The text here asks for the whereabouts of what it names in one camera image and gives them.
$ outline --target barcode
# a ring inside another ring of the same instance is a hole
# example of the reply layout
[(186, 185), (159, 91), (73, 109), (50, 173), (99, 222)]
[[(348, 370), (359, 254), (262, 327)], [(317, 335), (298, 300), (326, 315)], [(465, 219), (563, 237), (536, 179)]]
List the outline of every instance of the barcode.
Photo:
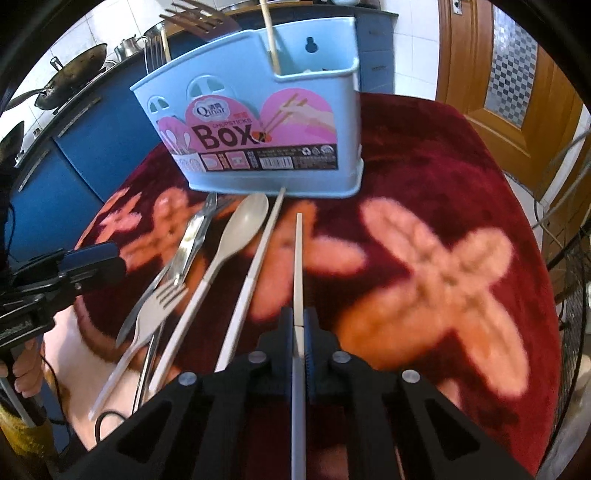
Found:
[(261, 157), (261, 167), (263, 170), (270, 168), (280, 168), (283, 170), (293, 170), (294, 164), (291, 162), (291, 157)]

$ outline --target door glass panel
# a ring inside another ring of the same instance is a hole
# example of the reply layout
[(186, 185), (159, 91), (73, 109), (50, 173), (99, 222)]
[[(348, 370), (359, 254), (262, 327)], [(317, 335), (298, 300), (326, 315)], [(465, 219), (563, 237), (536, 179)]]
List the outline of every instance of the door glass panel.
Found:
[(499, 8), (493, 11), (492, 68), (484, 106), (521, 128), (534, 84), (538, 44)]

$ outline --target red tablecloth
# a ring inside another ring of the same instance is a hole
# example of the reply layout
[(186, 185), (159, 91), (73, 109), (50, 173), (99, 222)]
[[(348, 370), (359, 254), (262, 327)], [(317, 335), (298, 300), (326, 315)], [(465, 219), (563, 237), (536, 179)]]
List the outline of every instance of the red tablecloth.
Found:
[[(376, 368), (425, 374), (534, 473), (553, 422), (560, 350), (548, 274), (525, 215), (476, 132), (453, 108), (362, 94), (361, 110), (361, 191), (345, 200), (285, 201), (239, 352), (252, 349), (290, 301), (294, 222), (296, 212), (304, 212), (304, 268), (322, 326)], [(78, 298), (46, 337), (67, 414), (87, 446), (94, 444), (88, 409), (125, 348), (113, 346), (119, 327), (174, 254), (204, 197), (189, 190), (159, 145), (80, 241), (116, 242), (128, 266), (122, 283)], [(188, 279), (192, 290), (233, 208), (212, 223)], [(222, 268), (171, 377), (183, 369), (213, 371), (257, 240)], [(167, 323), (168, 335), (184, 304)], [(107, 407), (129, 413), (140, 357)], [(264, 433), (281, 424), (274, 414), (253, 415), (258, 433), (249, 477), (288, 478), (287, 432), (280, 444)], [(344, 478), (342, 426), (330, 413), (311, 415), (309, 478)], [(104, 432), (116, 423), (110, 421)]]

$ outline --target silver bolt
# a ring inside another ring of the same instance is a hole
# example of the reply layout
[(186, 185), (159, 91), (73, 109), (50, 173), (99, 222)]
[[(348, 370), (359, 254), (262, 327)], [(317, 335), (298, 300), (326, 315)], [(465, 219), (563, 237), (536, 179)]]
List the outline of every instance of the silver bolt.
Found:
[(338, 364), (345, 364), (351, 360), (351, 356), (347, 352), (339, 350), (338, 352), (333, 353), (333, 360)]
[(260, 350), (255, 350), (254, 352), (250, 352), (248, 354), (248, 361), (252, 364), (261, 364), (265, 360), (267, 360), (267, 355), (265, 352), (261, 352)]
[(421, 380), (421, 375), (416, 370), (405, 370), (402, 372), (402, 379), (406, 383), (417, 383)]
[(195, 375), (193, 372), (185, 372), (178, 376), (178, 383), (180, 383), (184, 387), (193, 385), (196, 381), (197, 375)]

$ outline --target beige spoon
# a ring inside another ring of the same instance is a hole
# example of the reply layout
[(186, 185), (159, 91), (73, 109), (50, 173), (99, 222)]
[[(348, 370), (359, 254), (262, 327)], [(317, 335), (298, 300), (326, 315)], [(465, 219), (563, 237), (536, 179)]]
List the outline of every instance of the beige spoon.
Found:
[(166, 344), (166, 348), (150, 382), (148, 398), (154, 396), (162, 387), (168, 370), (173, 364), (174, 357), (177, 355), (191, 322), (203, 303), (203, 299), (209, 291), (209, 287), (220, 267), (226, 260), (236, 255), (250, 243), (265, 221), (268, 210), (269, 200), (267, 196), (263, 193), (253, 193), (246, 197), (233, 213), (223, 231), (217, 253), (213, 257), (212, 263), (209, 265), (201, 283), (197, 287), (197, 290), (195, 290), (187, 308), (178, 321), (172, 337)]

